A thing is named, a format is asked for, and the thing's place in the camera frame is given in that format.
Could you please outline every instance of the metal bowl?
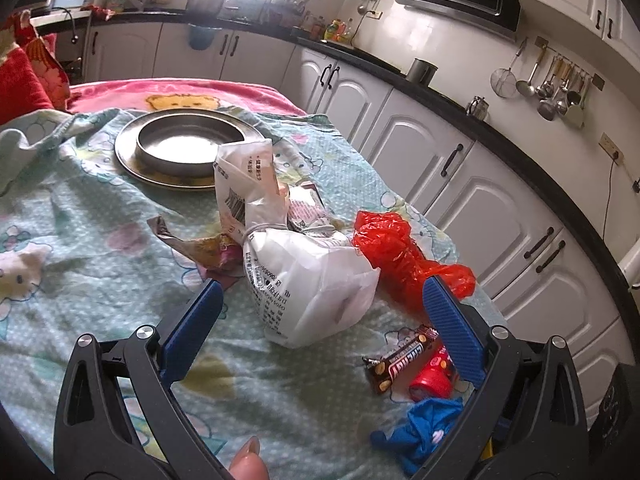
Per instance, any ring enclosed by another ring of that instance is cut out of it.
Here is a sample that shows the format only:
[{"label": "metal bowl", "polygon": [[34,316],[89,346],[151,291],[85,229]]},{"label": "metal bowl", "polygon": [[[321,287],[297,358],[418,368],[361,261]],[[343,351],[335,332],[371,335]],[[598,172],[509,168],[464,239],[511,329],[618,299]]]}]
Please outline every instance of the metal bowl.
[{"label": "metal bowl", "polygon": [[211,176],[220,144],[262,138],[248,124],[219,112],[190,108],[154,115],[138,132],[136,158],[171,176]]}]

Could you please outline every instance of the white plastic bag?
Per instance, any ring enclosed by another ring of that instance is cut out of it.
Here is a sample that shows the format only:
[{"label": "white plastic bag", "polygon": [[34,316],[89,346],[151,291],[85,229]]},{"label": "white plastic bag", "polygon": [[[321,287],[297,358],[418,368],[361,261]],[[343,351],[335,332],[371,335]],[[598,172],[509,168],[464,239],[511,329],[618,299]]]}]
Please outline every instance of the white plastic bag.
[{"label": "white plastic bag", "polygon": [[307,346],[364,316],[380,270],[341,233],[287,230],[287,193],[275,178],[270,140],[220,146],[216,196],[223,228],[244,247],[267,339]]}]

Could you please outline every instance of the black cable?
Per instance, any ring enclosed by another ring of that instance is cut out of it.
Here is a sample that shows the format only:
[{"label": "black cable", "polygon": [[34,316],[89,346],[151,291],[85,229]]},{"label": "black cable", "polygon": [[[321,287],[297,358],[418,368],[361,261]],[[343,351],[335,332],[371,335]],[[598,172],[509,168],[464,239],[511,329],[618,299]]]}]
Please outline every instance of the black cable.
[{"label": "black cable", "polygon": [[80,38],[76,34],[76,19],[69,9],[66,7],[51,7],[51,10],[64,10],[71,20],[71,43],[76,44]]},{"label": "black cable", "polygon": [[609,170],[609,197],[607,198],[607,208],[604,211],[604,225],[602,227],[602,241],[604,241],[604,235],[607,232],[607,217],[609,216],[609,203],[611,202],[611,177],[613,176],[613,167],[618,160],[618,152],[614,152],[613,160],[611,161],[611,169]]}]

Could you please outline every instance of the cooking pot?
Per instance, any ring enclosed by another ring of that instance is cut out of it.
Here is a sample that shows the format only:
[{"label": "cooking pot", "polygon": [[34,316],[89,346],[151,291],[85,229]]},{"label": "cooking pot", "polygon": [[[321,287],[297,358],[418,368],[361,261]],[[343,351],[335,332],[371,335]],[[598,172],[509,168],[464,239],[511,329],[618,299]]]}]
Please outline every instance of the cooking pot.
[{"label": "cooking pot", "polygon": [[229,0],[187,0],[187,14],[219,15],[222,9],[238,10],[240,7],[224,7]]}]

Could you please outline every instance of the electrical outlet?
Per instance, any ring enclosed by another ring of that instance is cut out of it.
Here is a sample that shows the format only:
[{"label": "electrical outlet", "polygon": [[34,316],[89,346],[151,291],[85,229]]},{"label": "electrical outlet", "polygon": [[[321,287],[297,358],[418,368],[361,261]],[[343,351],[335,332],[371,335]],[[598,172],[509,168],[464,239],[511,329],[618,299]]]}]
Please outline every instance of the electrical outlet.
[{"label": "electrical outlet", "polygon": [[[600,146],[605,152],[607,152],[607,155],[609,155],[616,161],[617,165],[622,166],[622,163],[625,160],[625,156],[622,154],[619,147],[617,147],[613,143],[613,140],[609,139],[609,136],[607,134],[602,134],[602,138],[600,139]],[[616,152],[618,152],[618,158],[615,158],[614,153]]]}]

